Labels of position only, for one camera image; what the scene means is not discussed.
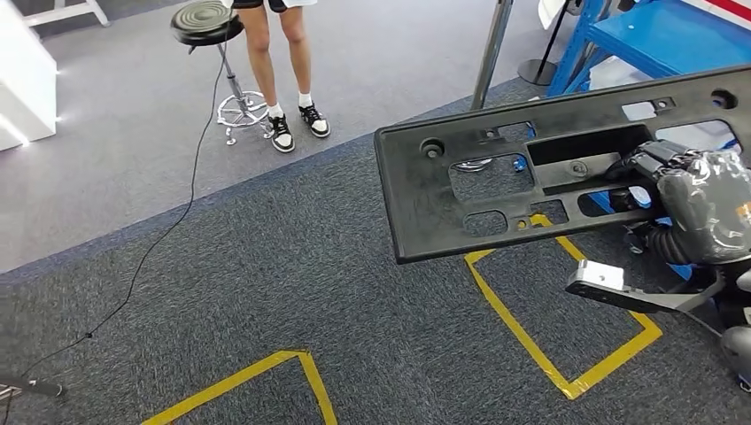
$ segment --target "stool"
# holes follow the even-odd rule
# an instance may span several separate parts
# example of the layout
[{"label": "stool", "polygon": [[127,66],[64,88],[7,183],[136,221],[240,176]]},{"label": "stool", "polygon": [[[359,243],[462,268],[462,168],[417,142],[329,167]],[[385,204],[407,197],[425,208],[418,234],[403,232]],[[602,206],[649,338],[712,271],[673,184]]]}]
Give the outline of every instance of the stool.
[{"label": "stool", "polygon": [[188,4],[172,17],[170,27],[177,41],[190,46],[189,54],[196,47],[216,46],[227,70],[227,81],[232,96],[219,104],[216,110],[217,122],[227,127],[227,144],[236,143],[232,137],[233,128],[246,128],[259,124],[264,130],[263,137],[273,134],[262,122],[268,115],[266,101],[257,91],[243,91],[235,73],[229,67],[223,43],[243,32],[243,24],[237,14],[224,7],[220,0],[203,0]]}]

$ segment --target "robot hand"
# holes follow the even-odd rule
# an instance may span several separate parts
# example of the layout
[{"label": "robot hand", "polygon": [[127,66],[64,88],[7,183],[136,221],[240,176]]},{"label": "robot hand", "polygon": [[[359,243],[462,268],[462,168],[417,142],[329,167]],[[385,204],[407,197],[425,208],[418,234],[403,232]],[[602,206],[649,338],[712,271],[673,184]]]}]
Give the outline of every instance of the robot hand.
[{"label": "robot hand", "polygon": [[660,141],[628,158],[656,183],[673,226],[647,243],[673,264],[715,265],[751,256],[751,171],[734,151],[696,151]]}]

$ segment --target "stand base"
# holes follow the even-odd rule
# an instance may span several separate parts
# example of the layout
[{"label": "stand base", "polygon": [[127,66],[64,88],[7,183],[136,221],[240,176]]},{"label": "stand base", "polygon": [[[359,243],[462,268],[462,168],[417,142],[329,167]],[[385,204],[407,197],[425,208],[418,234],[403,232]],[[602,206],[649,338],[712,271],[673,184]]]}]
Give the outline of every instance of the stand base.
[{"label": "stand base", "polygon": [[479,161],[462,162],[461,164],[455,165],[454,168],[463,173],[477,173],[487,168],[491,162],[492,158],[480,159]]},{"label": "stand base", "polygon": [[217,123],[227,127],[225,135],[229,146],[237,143],[237,140],[232,136],[233,128],[247,128],[258,124],[263,129],[264,139],[273,135],[273,131],[263,122],[263,119],[268,116],[268,108],[263,95],[256,91],[244,91],[242,93],[241,99],[234,95],[224,99],[216,110]]},{"label": "stand base", "polygon": [[542,67],[542,72],[540,72],[541,64],[543,64],[543,62],[540,59],[528,60],[519,65],[517,73],[522,77],[522,80],[527,81],[528,83],[536,86],[549,86],[553,81],[555,71],[558,70],[558,66],[556,64],[551,64],[550,62],[545,62]]}]

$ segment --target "person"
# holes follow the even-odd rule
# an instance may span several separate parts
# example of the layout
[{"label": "person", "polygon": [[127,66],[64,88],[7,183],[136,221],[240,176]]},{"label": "person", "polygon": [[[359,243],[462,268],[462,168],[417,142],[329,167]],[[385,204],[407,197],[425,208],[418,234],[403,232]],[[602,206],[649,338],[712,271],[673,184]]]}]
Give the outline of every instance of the person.
[{"label": "person", "polygon": [[[268,7],[279,15],[282,30],[290,44],[290,58],[298,81],[298,108],[303,121],[316,137],[327,137],[331,133],[329,122],[315,107],[310,95],[311,66],[310,48],[303,27],[303,6],[315,4],[318,0],[268,0]],[[259,90],[268,105],[268,121],[274,133],[272,144],[280,152],[292,152],[295,141],[287,125],[279,101],[276,98],[274,68],[268,54],[268,18],[264,0],[222,0],[225,6],[232,7],[245,27],[248,44],[248,57]]]}]

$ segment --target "black and white sneaker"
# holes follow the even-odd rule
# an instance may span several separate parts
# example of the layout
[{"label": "black and white sneaker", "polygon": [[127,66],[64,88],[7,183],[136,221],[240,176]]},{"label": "black and white sneaker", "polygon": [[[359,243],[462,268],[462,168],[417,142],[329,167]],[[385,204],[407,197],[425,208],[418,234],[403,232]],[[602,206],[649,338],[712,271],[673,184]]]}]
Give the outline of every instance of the black and white sneaker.
[{"label": "black and white sneaker", "polygon": [[271,123],[271,129],[273,134],[271,135],[271,144],[274,145],[277,151],[282,153],[289,153],[295,150],[295,141],[292,140],[292,133],[287,126],[287,117],[282,115],[281,117],[268,116],[268,122]]},{"label": "black and white sneaker", "polygon": [[311,104],[306,108],[299,106],[299,108],[300,116],[303,117],[303,120],[314,136],[323,138],[331,134],[329,122],[315,109],[315,104]]}]

